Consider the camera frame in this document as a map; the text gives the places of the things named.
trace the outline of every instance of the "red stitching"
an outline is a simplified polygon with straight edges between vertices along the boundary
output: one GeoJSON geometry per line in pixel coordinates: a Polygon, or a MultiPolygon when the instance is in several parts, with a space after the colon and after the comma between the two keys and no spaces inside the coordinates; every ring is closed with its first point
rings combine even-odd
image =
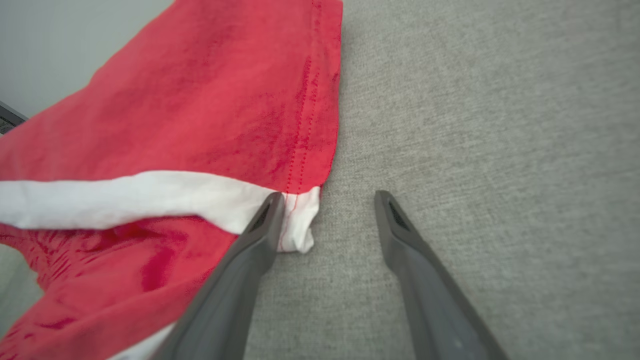
{"type": "MultiPolygon", "coordinates": [[[[315,21],[313,22],[314,27],[313,27],[313,32],[314,35],[317,35],[317,33],[319,32],[319,27],[320,27],[320,13],[322,12],[322,4],[318,4],[315,1],[312,1],[312,6],[314,8],[317,9],[317,14],[315,16],[315,21]]],[[[291,166],[289,167],[289,178],[287,180],[287,189],[286,189],[286,193],[287,195],[285,196],[285,204],[287,202],[287,196],[289,195],[289,188],[291,185],[291,178],[292,178],[292,173],[293,173],[293,165],[295,163],[295,159],[296,159],[296,155],[298,153],[298,142],[300,141],[300,130],[302,127],[302,116],[303,116],[303,112],[305,109],[305,105],[307,102],[307,90],[308,90],[308,79],[309,79],[309,74],[311,73],[311,67],[312,67],[312,60],[311,60],[311,56],[315,55],[314,53],[314,44],[312,44],[312,50],[311,50],[311,55],[307,57],[307,60],[305,62],[305,71],[304,71],[304,85],[303,85],[303,100],[302,100],[302,106],[300,108],[300,117],[298,119],[298,129],[296,132],[296,144],[295,144],[295,148],[294,148],[294,155],[293,158],[291,160],[291,166]]],[[[307,131],[307,140],[305,142],[305,146],[304,146],[304,151],[303,151],[303,156],[302,156],[302,161],[300,162],[300,182],[298,183],[298,190],[296,191],[296,200],[293,203],[293,208],[291,209],[291,211],[289,212],[289,214],[287,215],[286,219],[285,219],[285,224],[284,224],[284,230],[281,232],[280,234],[280,239],[278,240],[278,249],[280,251],[283,251],[283,247],[282,247],[282,240],[284,238],[284,234],[287,233],[287,230],[289,229],[289,222],[291,221],[291,217],[293,215],[293,212],[296,211],[296,208],[298,206],[298,199],[300,197],[300,190],[302,188],[302,182],[303,182],[303,175],[305,173],[305,164],[307,162],[307,155],[308,155],[308,148],[309,148],[309,141],[311,138],[311,129],[312,129],[312,125],[313,125],[313,119],[315,117],[315,112],[316,112],[316,98],[317,98],[317,94],[318,94],[318,80],[320,77],[320,71],[316,72],[316,75],[314,76],[314,79],[311,81],[311,85],[314,87],[313,90],[311,91],[310,94],[310,100],[311,100],[311,114],[308,116],[309,119],[309,127],[308,127],[308,131],[307,131]]]]}

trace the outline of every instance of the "dark object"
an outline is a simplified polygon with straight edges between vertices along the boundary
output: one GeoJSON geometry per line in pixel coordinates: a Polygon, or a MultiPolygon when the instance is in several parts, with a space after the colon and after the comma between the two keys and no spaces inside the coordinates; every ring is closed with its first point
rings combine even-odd
{"type": "Polygon", "coordinates": [[[242,359],[260,277],[271,268],[284,198],[272,193],[209,276],[153,360],[242,359]]]}
{"type": "Polygon", "coordinates": [[[458,285],[386,191],[375,196],[380,244],[402,287],[417,359],[507,359],[458,285]]]}
{"type": "Polygon", "coordinates": [[[6,134],[25,121],[26,117],[0,102],[0,134],[6,134]]]}

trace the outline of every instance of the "stitching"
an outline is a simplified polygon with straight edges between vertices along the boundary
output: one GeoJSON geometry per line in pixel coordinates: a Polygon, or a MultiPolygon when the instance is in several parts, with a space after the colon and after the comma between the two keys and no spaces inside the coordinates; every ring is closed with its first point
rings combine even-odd
{"type": "MultiPolygon", "coordinates": [[[[305,67],[303,69],[303,85],[302,85],[302,89],[300,91],[300,95],[301,95],[300,111],[299,111],[298,114],[296,114],[296,118],[298,118],[298,128],[296,130],[296,141],[294,143],[293,156],[291,157],[291,163],[289,165],[289,178],[287,179],[287,188],[285,189],[285,205],[287,204],[287,200],[288,200],[288,197],[289,197],[289,189],[291,188],[291,180],[293,178],[293,171],[294,171],[294,165],[295,165],[295,162],[296,162],[296,155],[298,154],[298,143],[300,142],[300,131],[302,130],[302,116],[303,116],[303,112],[305,110],[305,104],[307,102],[307,91],[308,91],[310,70],[311,70],[311,56],[307,56],[307,59],[305,60],[305,67]]],[[[291,213],[293,213],[294,209],[291,209],[289,214],[285,217],[284,230],[280,233],[280,239],[278,239],[278,250],[279,251],[283,251],[284,250],[283,247],[282,247],[282,240],[284,238],[284,234],[287,232],[287,229],[289,227],[289,221],[291,219],[291,213]]]]}
{"type": "Polygon", "coordinates": [[[293,216],[294,211],[296,211],[296,208],[298,207],[298,199],[300,197],[300,190],[302,188],[302,183],[303,183],[303,174],[305,172],[305,165],[307,162],[307,155],[308,155],[308,146],[309,146],[309,141],[311,138],[311,130],[312,130],[312,125],[313,125],[313,119],[315,117],[315,112],[316,112],[316,98],[317,98],[317,94],[318,94],[318,81],[319,81],[319,77],[320,77],[320,71],[319,69],[317,69],[316,74],[314,76],[314,79],[311,81],[311,86],[312,86],[312,90],[309,89],[309,74],[311,73],[311,68],[312,68],[312,57],[317,55],[317,46],[316,46],[316,42],[318,40],[318,33],[320,32],[319,28],[320,28],[320,14],[322,12],[322,4],[321,3],[317,3],[316,1],[312,1],[311,2],[312,5],[312,22],[313,22],[313,31],[312,31],[312,35],[314,36],[313,39],[311,40],[311,54],[310,56],[307,57],[307,60],[305,62],[305,71],[304,71],[304,85],[303,85],[303,99],[302,99],[302,105],[300,108],[300,115],[298,118],[298,130],[296,132],[296,146],[294,149],[294,156],[291,160],[291,166],[289,167],[289,178],[287,180],[287,189],[286,189],[286,194],[285,195],[285,204],[287,201],[287,196],[289,195],[289,188],[291,186],[291,179],[292,179],[292,173],[293,173],[293,168],[294,168],[294,162],[296,159],[296,155],[298,153],[298,143],[300,142],[301,138],[300,138],[300,131],[302,128],[302,116],[303,116],[303,112],[305,109],[305,105],[307,104],[307,93],[310,91],[309,94],[309,100],[311,102],[311,114],[308,116],[308,131],[307,131],[307,137],[306,137],[306,141],[304,143],[304,148],[303,148],[303,156],[302,156],[302,160],[300,162],[300,182],[298,183],[298,189],[296,191],[296,199],[294,201],[293,204],[293,208],[291,209],[291,211],[289,212],[289,214],[287,215],[286,219],[285,219],[285,224],[284,224],[284,230],[282,231],[282,233],[280,234],[280,239],[278,240],[278,249],[279,251],[284,251],[282,242],[284,239],[284,235],[287,233],[287,231],[289,230],[289,222],[291,221],[291,218],[293,216]]]}

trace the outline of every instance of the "gray fabric surface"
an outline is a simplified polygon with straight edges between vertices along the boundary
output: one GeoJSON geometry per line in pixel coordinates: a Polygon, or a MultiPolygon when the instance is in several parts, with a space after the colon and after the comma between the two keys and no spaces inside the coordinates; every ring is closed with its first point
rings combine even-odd
{"type": "Polygon", "coordinates": [[[0,245],[0,338],[41,296],[36,273],[20,252],[0,245]]]}
{"type": "Polygon", "coordinates": [[[637,0],[345,0],[316,246],[277,257],[245,358],[413,357],[377,189],[513,359],[639,358],[639,34],[637,0]]]}

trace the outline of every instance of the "red fabric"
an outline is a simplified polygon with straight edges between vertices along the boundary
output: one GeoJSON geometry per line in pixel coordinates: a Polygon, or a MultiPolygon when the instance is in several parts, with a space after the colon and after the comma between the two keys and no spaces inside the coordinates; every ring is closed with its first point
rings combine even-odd
{"type": "MultiPolygon", "coordinates": [[[[339,0],[177,0],[86,88],[2,138],[0,181],[188,170],[319,186],[337,141],[341,17],[339,0]]],[[[176,321],[234,239],[198,217],[0,224],[45,290],[0,359],[112,356],[176,321]]]]}

